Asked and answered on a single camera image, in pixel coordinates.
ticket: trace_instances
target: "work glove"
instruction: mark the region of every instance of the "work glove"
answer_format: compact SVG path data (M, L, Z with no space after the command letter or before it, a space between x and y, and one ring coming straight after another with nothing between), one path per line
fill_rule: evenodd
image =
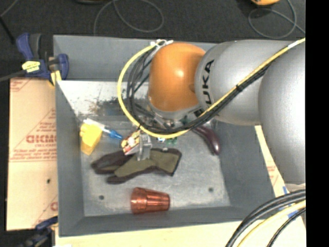
M181 158L181 152L174 148L166 150L153 148L150 157L137 160L137 155L124 155L123 151L105 155L92 163L98 174L112 174L107 178L109 184L122 184L140 174L151 172L173 176Z

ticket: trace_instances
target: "yellow cable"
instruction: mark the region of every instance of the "yellow cable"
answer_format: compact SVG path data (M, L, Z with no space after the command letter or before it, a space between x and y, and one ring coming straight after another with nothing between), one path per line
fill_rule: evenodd
M305 38L297 40L291 44L289 44L288 46L286 46L285 48L279 50L277 53L275 53L273 56L271 56L270 58L268 58L266 61L264 61L261 65L259 65L256 69L254 69L247 77L245 77L242 81L240 81L235 87L233 87L231 90L229 90L221 99L219 99L217 102L215 102L212 106L210 106L209 108L207 108L199 117L205 115L206 113L210 112L213 108L215 108L219 103L221 103L229 94L231 94L237 87L239 87L242 83L244 83L246 80L248 80L251 76L253 76L255 73L259 72L261 69L263 69L264 67L266 67L269 63L271 63L273 60L275 60L276 58L278 58L279 56L281 56L282 54L284 54L285 52L287 52L289 49L293 48L294 46L302 43L305 41ZM182 134L185 134L186 132L188 132L190 129L186 129L183 131L179 131L176 133L172 133L172 134L157 134L154 132L149 131L148 129L146 129L145 127L141 126L140 123L129 113L129 111L126 109L126 107L124 106L122 97L121 97L121 84L122 84L122 80L123 80L123 76L126 73L126 71L128 70L129 66L137 59L139 58L142 54L144 54L145 52L147 52L148 50L152 49L153 47L157 46L158 43L155 43L154 45L150 45L144 49L142 49L141 51L139 51L138 53L136 53L135 55L133 55L131 57L131 59L128 60L128 62L125 64L125 66L123 67L119 79L118 79L118 86L117 86L117 93L118 93L118 100L119 100L119 104L124 112L124 114L127 116L127 118L137 127L139 127L142 131L144 131L145 133L147 133L150 136L153 137L160 137L160 138L175 138L178 137Z
M274 221L281 219L284 216L287 216L288 214L305 208L306 207L306 200L301 201L299 203L296 203L290 207L287 207L285 209L283 209L282 211L276 213L275 215L267 218L266 220L262 221L261 223L259 223L255 228L253 228L242 240L241 242L237 245L237 247L241 247L242 244L248 239L250 238L253 234L255 234L257 231L259 231L261 228L264 228L266 226L268 226L269 224L272 224Z

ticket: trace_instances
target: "black carpet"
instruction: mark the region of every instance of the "black carpet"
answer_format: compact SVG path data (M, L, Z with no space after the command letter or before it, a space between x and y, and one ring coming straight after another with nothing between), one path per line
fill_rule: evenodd
M257 10L252 14L251 28L248 16L255 6L247 0L147 0L163 14L141 0L116 0L121 15L140 32L126 25L108 5L98 18L96 33L94 22L104 4L84 5L74 0L18 0L5 14L14 0L0 0L0 14L14 38L23 32L42 33L41 47L52 53L53 34L83 34L119 38L164 38L191 42L226 42L241 39L272 39L294 41L305 36L305 0L290 0L295 11L297 27L270 10ZM272 10L294 20L287 0L281 0ZM10 36L0 25L0 77L21 69L23 57ZM0 246L15 246L33 234L33 231L6 232L6 182L8 170L8 81L0 82Z

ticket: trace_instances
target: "copper cone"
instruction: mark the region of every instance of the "copper cone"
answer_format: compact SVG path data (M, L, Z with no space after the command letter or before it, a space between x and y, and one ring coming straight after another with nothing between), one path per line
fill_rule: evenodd
M130 199L133 214L164 211L169 209L169 195L150 189L136 187Z

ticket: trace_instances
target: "cardboard box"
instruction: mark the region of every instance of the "cardboard box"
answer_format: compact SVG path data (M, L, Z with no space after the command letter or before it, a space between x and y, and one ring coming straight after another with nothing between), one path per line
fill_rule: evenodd
M58 213L54 93L44 79L10 81L7 230L34 228Z

